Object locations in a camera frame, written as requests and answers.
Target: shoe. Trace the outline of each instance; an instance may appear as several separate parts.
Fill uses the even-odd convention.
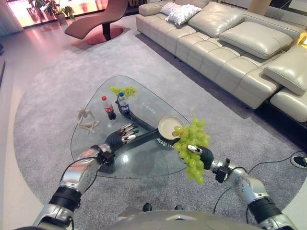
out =
[[[175,207],[175,210],[183,210],[183,207],[182,207],[181,205],[177,205],[177,206]]]
[[[302,157],[302,156],[296,156],[296,157],[292,157],[290,159],[290,162],[301,169],[307,169],[307,157]]]
[[[146,204],[144,204],[144,206],[143,206],[143,212],[148,212],[148,211],[152,211],[153,210],[153,207],[152,207],[152,205],[151,204],[149,204],[149,203],[146,203]]]

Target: throw pillow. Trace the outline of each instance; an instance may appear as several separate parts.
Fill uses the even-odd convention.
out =
[[[176,3],[174,2],[168,2],[167,4],[165,4],[161,10],[160,10],[160,13],[164,13],[166,15],[169,15],[173,10],[174,8],[176,7]]]
[[[219,38],[262,59],[269,59],[292,43],[292,38],[283,32],[253,22],[243,22]]]
[[[181,7],[176,7],[165,20],[174,22],[175,25],[181,25],[187,22],[191,17],[201,11],[201,8],[194,5],[183,5]]]
[[[307,91],[307,49],[294,46],[270,62],[264,73],[297,95]]]
[[[243,20],[240,10],[210,2],[200,13],[191,18],[189,25],[210,37],[218,38],[220,33]]]

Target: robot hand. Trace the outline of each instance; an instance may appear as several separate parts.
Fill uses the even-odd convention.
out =
[[[188,149],[201,156],[204,169],[211,170],[219,183],[227,183],[245,202],[254,215],[258,227],[265,230],[297,230],[291,220],[274,204],[263,183],[251,177],[243,167],[214,159],[212,152],[202,146],[188,145]]]
[[[137,125],[134,125],[132,123],[126,124],[119,130],[115,131],[114,133],[111,133],[107,137],[105,144],[110,147],[112,152],[115,152],[124,144],[136,138],[135,134],[139,131],[134,129],[137,127]]]

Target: sitting figure sculpture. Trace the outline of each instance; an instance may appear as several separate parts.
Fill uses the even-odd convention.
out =
[[[93,121],[82,124],[83,118],[87,118],[88,115],[92,117]],[[95,121],[95,117],[91,110],[85,110],[81,107],[78,108],[78,125],[81,128],[86,129],[88,131],[87,134],[89,134],[99,123],[100,121]]]

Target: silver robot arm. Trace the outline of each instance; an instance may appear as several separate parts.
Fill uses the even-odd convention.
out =
[[[198,153],[204,168],[216,174],[215,179],[231,186],[254,215],[258,227],[265,230],[298,230],[292,221],[274,204],[263,183],[248,175],[242,167],[214,159],[212,152],[205,147],[188,146]]]
[[[73,219],[73,212],[80,206],[83,193],[92,182],[92,175],[104,164],[111,164],[114,152],[136,138],[137,126],[127,124],[112,133],[100,146],[94,145],[83,152],[63,174],[59,187],[48,204],[45,204],[33,226],[45,229],[65,229]]]

